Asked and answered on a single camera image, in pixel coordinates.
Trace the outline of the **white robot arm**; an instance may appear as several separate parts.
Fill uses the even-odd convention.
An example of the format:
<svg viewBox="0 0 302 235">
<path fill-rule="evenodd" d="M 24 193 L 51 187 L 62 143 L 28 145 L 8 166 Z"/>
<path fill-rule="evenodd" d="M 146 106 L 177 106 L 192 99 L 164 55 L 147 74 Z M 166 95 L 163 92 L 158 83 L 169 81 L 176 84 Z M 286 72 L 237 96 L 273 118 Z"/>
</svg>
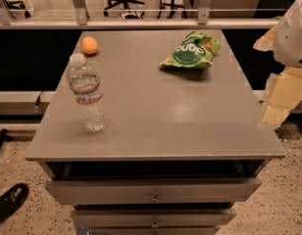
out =
<svg viewBox="0 0 302 235">
<path fill-rule="evenodd" d="M 259 125 L 275 130 L 302 101 L 302 0 L 295 0 L 277 25 L 256 40 L 253 48 L 274 53 L 284 65 L 279 74 L 266 82 Z"/>
</svg>

